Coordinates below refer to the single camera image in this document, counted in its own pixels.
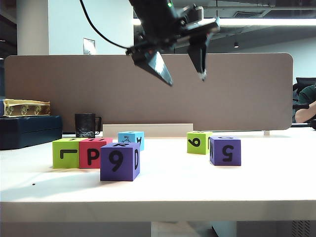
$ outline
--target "ceiling light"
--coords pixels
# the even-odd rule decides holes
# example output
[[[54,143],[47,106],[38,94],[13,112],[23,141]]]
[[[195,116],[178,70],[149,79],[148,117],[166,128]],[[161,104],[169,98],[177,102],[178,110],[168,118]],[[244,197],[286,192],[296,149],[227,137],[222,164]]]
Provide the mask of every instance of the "ceiling light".
[[[133,25],[140,26],[141,25],[140,20],[138,18],[133,18]]]
[[[134,18],[133,24],[141,25],[141,22],[139,19]],[[316,19],[221,18],[220,26],[316,26]]]

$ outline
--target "green shirt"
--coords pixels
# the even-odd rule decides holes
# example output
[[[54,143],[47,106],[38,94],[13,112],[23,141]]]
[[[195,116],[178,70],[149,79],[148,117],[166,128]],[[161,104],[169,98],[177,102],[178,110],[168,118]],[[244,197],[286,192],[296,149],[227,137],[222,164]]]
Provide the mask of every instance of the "green shirt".
[[[299,104],[311,104],[314,101],[316,101],[316,84],[305,87],[298,96]]]

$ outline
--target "dark blue box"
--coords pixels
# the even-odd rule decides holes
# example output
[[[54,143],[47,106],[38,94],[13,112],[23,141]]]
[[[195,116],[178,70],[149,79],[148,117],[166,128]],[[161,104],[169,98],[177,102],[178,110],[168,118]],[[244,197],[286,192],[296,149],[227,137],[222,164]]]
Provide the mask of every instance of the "dark blue box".
[[[60,116],[0,118],[0,150],[19,149],[60,139]]]

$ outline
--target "blue cube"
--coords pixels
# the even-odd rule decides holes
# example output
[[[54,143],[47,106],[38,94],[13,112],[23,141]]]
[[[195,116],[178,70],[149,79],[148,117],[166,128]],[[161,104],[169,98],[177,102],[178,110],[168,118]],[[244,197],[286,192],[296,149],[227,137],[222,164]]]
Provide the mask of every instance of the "blue cube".
[[[213,165],[241,165],[241,141],[233,136],[210,137],[210,161]]]
[[[140,150],[144,150],[145,133],[141,131],[126,131],[118,133],[119,143],[139,143]]]

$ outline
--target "person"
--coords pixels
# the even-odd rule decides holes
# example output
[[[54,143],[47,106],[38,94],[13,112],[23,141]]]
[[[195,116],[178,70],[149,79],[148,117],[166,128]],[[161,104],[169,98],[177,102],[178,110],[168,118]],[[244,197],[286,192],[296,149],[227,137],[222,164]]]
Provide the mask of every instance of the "person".
[[[310,122],[316,119],[316,83],[305,87],[299,94],[299,104],[309,104],[309,109],[300,109],[295,113],[297,123]]]

